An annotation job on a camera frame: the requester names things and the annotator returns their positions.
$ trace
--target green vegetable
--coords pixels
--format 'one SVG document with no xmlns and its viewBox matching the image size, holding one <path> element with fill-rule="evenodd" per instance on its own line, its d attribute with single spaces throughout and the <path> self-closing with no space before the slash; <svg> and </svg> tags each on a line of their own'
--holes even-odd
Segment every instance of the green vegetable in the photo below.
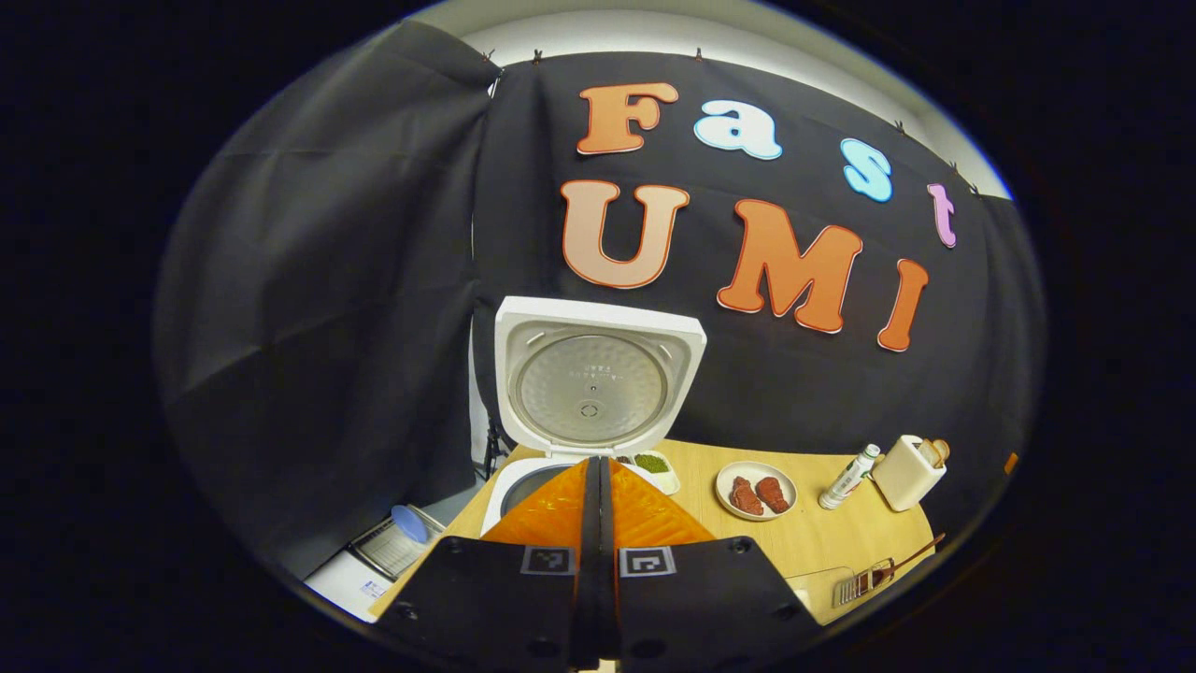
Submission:
<svg viewBox="0 0 1196 673">
<path fill-rule="evenodd" d="M 639 465 L 643 470 L 653 475 L 659 475 L 661 472 L 669 472 L 669 464 L 657 457 L 639 455 L 635 457 L 635 465 Z"/>
</svg>

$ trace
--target meat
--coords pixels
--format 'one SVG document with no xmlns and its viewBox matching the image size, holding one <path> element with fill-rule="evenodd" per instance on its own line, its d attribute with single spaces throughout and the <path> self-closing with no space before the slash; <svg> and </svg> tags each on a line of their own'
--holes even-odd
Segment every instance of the meat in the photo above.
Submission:
<svg viewBox="0 0 1196 673">
<path fill-rule="evenodd" d="M 782 512 L 789 509 L 789 503 L 785 502 L 785 495 L 781 494 L 781 483 L 776 481 L 776 477 L 765 477 L 756 484 L 756 495 L 759 500 L 764 501 L 768 509 L 781 514 Z"/>
<path fill-rule="evenodd" d="M 764 514 L 764 506 L 751 490 L 751 482 L 743 477 L 736 477 L 731 485 L 731 504 L 740 512 L 761 516 Z"/>
</svg>

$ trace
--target black curtain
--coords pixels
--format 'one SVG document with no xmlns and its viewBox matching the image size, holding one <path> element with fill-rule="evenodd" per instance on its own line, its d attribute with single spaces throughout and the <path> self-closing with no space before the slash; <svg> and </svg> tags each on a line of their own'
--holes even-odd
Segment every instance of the black curtain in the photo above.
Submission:
<svg viewBox="0 0 1196 673">
<path fill-rule="evenodd" d="M 669 82 L 679 98 L 659 103 L 660 121 L 641 148 L 582 155 L 587 87 Z M 783 153 L 761 160 L 702 143 L 694 131 L 712 99 L 770 114 Z M 892 197 L 850 189 L 840 143 L 859 139 L 892 166 Z M 608 209 L 604 252 L 635 256 L 643 184 L 684 189 L 690 202 L 672 232 L 664 271 L 649 285 L 594 285 L 566 263 L 561 185 L 602 179 L 620 188 Z M 953 249 L 936 233 L 927 185 L 954 206 Z M 842 306 L 843 329 L 800 326 L 793 308 L 774 317 L 725 308 L 718 290 L 739 258 L 740 198 L 785 208 L 803 251 L 828 225 L 864 240 Z M 482 399 L 496 417 L 494 312 L 508 294 L 562 296 L 655 308 L 701 319 L 709 345 L 671 436 L 692 442 L 817 454 L 852 454 L 902 434 L 946 439 L 948 473 L 925 501 L 935 528 L 959 531 L 1002 483 L 1036 405 L 1046 319 L 1037 265 L 1013 204 L 980 197 L 954 170 L 883 120 L 843 99 L 770 73 L 661 54 L 586 54 L 505 69 L 478 159 L 475 233 L 481 292 L 474 349 Z M 929 273 L 910 330 L 896 354 L 877 344 L 897 294 L 899 258 Z M 761 288 L 767 299 L 767 281 Z"/>
<path fill-rule="evenodd" d="M 474 171 L 499 68 L 417 23 L 263 106 L 188 198 L 154 360 L 199 485 L 299 577 L 396 502 L 474 483 Z"/>
</svg>

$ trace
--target blue letter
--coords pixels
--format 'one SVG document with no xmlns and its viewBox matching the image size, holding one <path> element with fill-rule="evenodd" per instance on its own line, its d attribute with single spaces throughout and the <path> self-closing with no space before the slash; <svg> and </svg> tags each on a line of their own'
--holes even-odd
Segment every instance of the blue letter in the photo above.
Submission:
<svg viewBox="0 0 1196 673">
<path fill-rule="evenodd" d="M 843 166 L 843 175 L 852 189 L 881 203 L 892 197 L 893 184 L 889 176 L 893 173 L 893 169 L 880 149 L 854 137 L 840 142 L 838 148 L 849 164 Z"/>
<path fill-rule="evenodd" d="M 756 105 L 739 100 L 707 100 L 702 111 L 708 115 L 736 112 L 737 117 L 709 116 L 697 120 L 694 134 L 702 142 L 719 149 L 743 149 L 757 159 L 775 159 L 781 155 L 776 143 L 776 124 L 773 117 Z"/>
</svg>

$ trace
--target wooden tabletop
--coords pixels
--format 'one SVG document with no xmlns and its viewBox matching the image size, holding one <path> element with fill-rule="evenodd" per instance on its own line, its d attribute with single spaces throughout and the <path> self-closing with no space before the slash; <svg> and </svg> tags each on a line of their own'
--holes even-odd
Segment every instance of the wooden tabletop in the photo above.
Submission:
<svg viewBox="0 0 1196 673">
<path fill-rule="evenodd" d="M 715 538 L 748 536 L 755 539 L 783 577 L 837 567 L 860 573 L 890 557 L 901 562 L 934 539 L 920 506 L 902 513 L 892 512 L 871 481 L 865 481 L 838 509 L 828 512 L 818 506 L 818 496 L 830 487 L 853 457 L 752 452 L 673 440 L 665 440 L 655 451 L 669 458 L 681 479 L 681 490 L 671 496 L 675 502 L 685 508 Z M 517 447 L 507 459 L 507 465 L 542 457 L 539 452 Z M 724 466 L 740 460 L 764 463 L 788 476 L 798 489 L 794 507 L 771 521 L 746 521 L 724 509 L 714 495 L 714 478 Z M 495 477 L 482 487 L 460 515 L 446 527 L 445 536 L 481 537 L 482 518 L 494 491 Z M 930 553 L 933 551 L 899 569 L 897 579 L 913 570 L 917 562 L 928 558 Z M 422 563 L 423 558 L 408 569 L 374 602 L 370 612 L 380 617 Z M 864 602 L 864 599 L 855 601 L 859 605 Z"/>
</svg>

